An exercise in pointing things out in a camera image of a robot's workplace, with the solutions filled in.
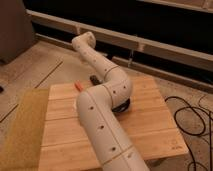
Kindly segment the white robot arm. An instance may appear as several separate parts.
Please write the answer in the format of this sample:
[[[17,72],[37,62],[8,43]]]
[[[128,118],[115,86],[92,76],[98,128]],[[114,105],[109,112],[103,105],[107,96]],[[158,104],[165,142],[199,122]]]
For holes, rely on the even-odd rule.
[[[112,110],[132,94],[132,81],[117,64],[95,51],[96,38],[86,32],[72,39],[73,48],[103,77],[76,99],[81,125],[103,171],[150,171]]]

